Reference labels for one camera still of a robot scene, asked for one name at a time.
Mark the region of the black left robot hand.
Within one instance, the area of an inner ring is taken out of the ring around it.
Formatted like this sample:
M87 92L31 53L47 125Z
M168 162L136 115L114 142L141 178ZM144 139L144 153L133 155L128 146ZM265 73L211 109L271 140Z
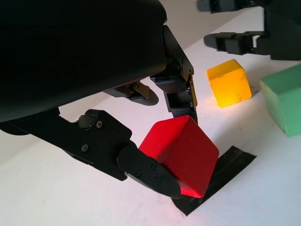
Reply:
M197 118L194 69L157 0L3 0L0 3L0 128L34 135L118 180L181 197L178 181L142 153L132 132L103 110L75 122L59 107L107 93L146 106L157 95L174 117Z

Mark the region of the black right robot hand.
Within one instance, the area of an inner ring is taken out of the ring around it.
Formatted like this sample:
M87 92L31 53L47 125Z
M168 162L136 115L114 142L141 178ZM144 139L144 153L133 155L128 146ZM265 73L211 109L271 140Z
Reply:
M272 60L301 59L301 2L299 0L198 0L200 12L222 13L262 7L264 30L206 35L207 47L234 55L269 55Z

